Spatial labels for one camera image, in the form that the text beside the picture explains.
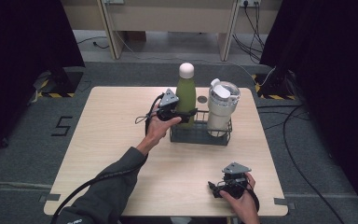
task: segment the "gray carpet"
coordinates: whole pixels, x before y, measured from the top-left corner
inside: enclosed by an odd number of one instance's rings
[[[84,71],[75,97],[38,98],[36,103],[23,111],[8,137],[8,147],[0,148],[0,223],[49,223],[50,217],[43,213],[44,204],[39,200],[49,193],[92,87],[175,86],[179,65],[86,63],[86,69],[71,68]],[[251,74],[269,71],[267,67],[261,66],[246,68]],[[195,63],[198,87],[208,87],[215,77],[251,89],[257,106],[301,104],[299,100],[259,99],[252,79],[238,66]],[[287,216],[262,217],[262,222],[339,223],[333,212],[299,174],[285,148],[282,125],[277,124],[286,119],[286,114],[293,107],[258,110],[283,192],[290,205]],[[317,132],[317,125],[309,120],[311,115],[305,106],[295,114],[300,115],[287,122],[286,139],[298,168],[331,203],[345,223],[358,223],[358,198],[334,159],[329,157],[328,148]],[[72,117],[62,121],[62,125],[70,126],[67,135],[51,136],[64,133],[65,130],[56,128],[62,116]]]

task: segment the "person's right hand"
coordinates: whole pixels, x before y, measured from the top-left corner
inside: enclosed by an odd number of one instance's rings
[[[245,173],[248,177],[249,184],[252,187],[247,187],[248,189],[255,188],[255,180],[249,173]],[[253,200],[251,194],[245,190],[242,196],[237,200],[231,195],[223,190],[220,190],[220,195],[228,201],[231,205],[231,208],[237,214],[237,216],[246,224],[259,224],[260,220],[258,218],[257,209],[255,208],[255,201]]]

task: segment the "black curtain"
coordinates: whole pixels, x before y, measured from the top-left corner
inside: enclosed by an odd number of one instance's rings
[[[84,66],[60,0],[0,1],[0,140],[45,71]]]
[[[307,15],[313,22],[296,40],[301,45],[288,57],[288,69],[296,72],[322,138],[358,194],[358,3],[283,0],[261,63],[278,66],[309,2],[316,2],[316,15]]]

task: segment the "human hand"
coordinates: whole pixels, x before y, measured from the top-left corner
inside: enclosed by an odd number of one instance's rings
[[[255,180],[249,173],[245,173],[249,180],[248,189],[255,188]],[[228,201],[231,205],[231,208],[237,214],[237,216],[246,224],[259,224],[260,220],[258,218],[257,209],[255,208],[255,201],[252,198],[251,194],[245,190],[242,196],[237,200],[231,195],[223,190],[220,190],[220,195]]]
[[[146,155],[149,151],[159,143],[159,140],[167,134],[167,130],[179,123],[182,119],[179,117],[162,121],[156,115],[152,115],[152,118],[149,122],[149,127],[147,129],[146,137],[142,140],[142,142],[138,145],[138,150],[142,152],[142,154]]]

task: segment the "white thermos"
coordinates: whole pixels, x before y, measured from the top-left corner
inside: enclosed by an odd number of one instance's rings
[[[215,137],[227,133],[228,122],[235,111],[241,93],[238,87],[218,78],[211,82],[208,100],[208,133]]]

